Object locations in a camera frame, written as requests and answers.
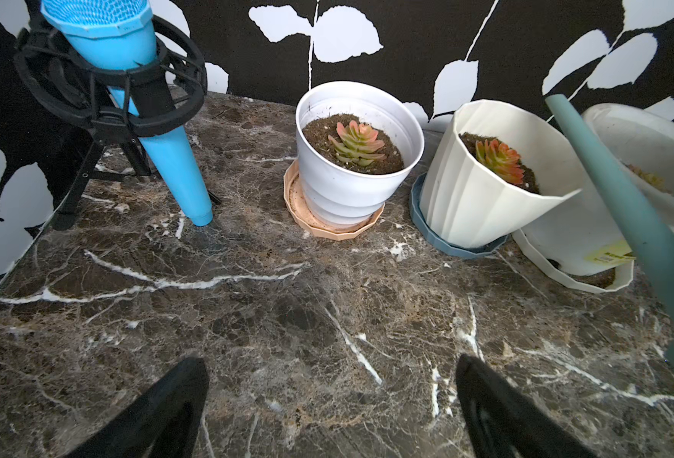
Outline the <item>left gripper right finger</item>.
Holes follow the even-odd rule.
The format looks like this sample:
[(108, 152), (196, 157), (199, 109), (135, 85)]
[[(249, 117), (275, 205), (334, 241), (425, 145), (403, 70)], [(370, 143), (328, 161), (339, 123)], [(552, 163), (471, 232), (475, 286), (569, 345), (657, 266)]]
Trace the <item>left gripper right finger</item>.
[(460, 356), (456, 384), (477, 457), (594, 455), (479, 358)]

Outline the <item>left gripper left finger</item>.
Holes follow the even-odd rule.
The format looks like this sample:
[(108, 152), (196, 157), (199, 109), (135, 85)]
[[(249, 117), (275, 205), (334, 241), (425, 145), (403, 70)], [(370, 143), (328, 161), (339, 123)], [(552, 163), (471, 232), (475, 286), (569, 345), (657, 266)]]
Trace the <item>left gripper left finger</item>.
[(203, 359), (187, 357), (69, 457), (190, 457), (209, 387)]

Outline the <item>mint green watering can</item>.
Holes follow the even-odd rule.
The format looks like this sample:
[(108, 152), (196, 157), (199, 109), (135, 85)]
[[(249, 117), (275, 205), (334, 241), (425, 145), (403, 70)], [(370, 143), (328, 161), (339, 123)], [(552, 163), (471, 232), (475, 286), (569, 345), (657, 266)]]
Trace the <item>mint green watering can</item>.
[[(565, 95), (545, 99), (674, 324), (674, 233)], [(674, 366), (674, 341), (666, 353)]]

